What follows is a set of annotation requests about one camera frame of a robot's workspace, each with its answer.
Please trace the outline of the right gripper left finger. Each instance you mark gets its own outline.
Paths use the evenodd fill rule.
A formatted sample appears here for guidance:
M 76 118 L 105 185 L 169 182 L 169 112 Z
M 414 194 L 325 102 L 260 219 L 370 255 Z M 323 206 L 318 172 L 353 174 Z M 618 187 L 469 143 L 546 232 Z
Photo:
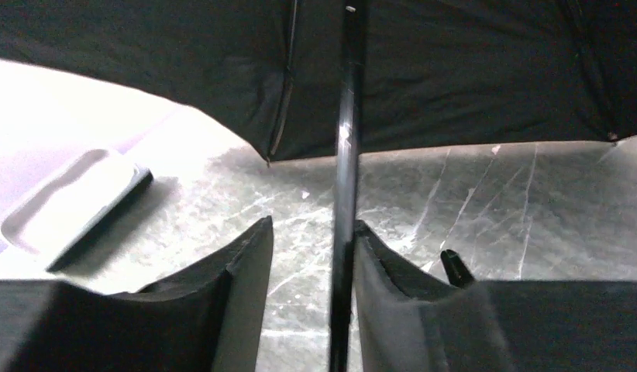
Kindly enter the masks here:
M 253 371 L 271 217 L 135 293 L 0 280 L 0 371 Z

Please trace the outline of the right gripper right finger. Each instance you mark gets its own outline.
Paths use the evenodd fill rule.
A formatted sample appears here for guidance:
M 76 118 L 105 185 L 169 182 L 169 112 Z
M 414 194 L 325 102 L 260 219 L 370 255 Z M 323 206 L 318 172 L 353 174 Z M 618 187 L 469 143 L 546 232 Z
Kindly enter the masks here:
M 454 287 L 356 227 L 365 371 L 637 371 L 637 281 Z

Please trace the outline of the beige umbrella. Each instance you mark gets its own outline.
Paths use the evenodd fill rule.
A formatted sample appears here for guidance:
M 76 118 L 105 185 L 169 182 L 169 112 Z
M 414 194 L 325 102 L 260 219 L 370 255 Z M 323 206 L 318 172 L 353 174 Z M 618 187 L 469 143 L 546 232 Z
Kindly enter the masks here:
M 0 58 L 191 105 L 268 160 L 637 135 L 637 1 L 0 1 Z

